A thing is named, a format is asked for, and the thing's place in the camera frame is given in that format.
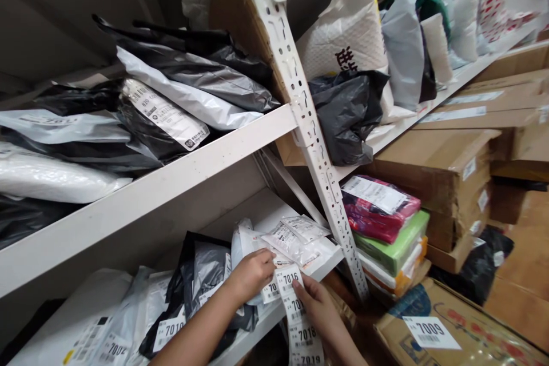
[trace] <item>plastic bag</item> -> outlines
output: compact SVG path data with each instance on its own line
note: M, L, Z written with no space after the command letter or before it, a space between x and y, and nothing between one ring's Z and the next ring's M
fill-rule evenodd
M384 181L356 175L341 186L351 229L393 244L421 201Z
M457 275L433 266L429 276L482 306L490 295L498 267L514 246L515 243L495 227L486 226L482 234L475 238L475 247Z
M0 250L68 216L79 206L0 194Z
M309 82L334 166L372 161L372 148L364 140L383 116L379 99L388 79L378 71L348 70Z
M188 52L182 39L157 30L139 29L137 33L118 30L97 16L94 20L119 47L174 82L195 87L250 112L267 112L280 106L265 87L249 77Z
M0 142L1 193L65 203L91 203L131 181L131 178L118 178Z
M395 0L381 20L395 104L416 110L421 96L424 55L416 0Z

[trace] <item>black plastic bag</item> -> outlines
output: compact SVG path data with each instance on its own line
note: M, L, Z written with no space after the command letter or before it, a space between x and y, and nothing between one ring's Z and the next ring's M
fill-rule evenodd
M78 210L82 205L0 194L0 250Z
M381 121L381 92L388 80L389 76L379 71L348 70L309 82L334 166L372 161L372 148L364 140Z
M98 27L126 51L168 79L203 90L251 112L264 113L280 103L262 85L224 64L186 51L185 41L157 30L119 30L98 16Z
M480 245L471 251L459 274L432 266L429 276L482 306L488 299L498 267L512 252L515 243L493 226L486 226L475 241Z

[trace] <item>brown cardboard box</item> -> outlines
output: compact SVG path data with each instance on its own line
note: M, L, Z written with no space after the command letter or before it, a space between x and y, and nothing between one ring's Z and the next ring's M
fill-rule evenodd
M461 350L422 348L403 316L437 317ZM375 330L401 366L549 364L547 354L431 278L408 292L381 318Z

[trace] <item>pink package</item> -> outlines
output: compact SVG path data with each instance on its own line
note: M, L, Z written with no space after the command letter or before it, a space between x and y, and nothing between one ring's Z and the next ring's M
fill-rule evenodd
M351 229L389 244L421 207L417 197L370 176L351 177L341 192Z

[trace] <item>hand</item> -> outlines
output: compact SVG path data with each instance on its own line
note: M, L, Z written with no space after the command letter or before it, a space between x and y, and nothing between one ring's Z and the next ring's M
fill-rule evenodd
M260 249L245 256L230 274L224 286L231 290L238 307L261 292L273 280L275 257L268 249Z

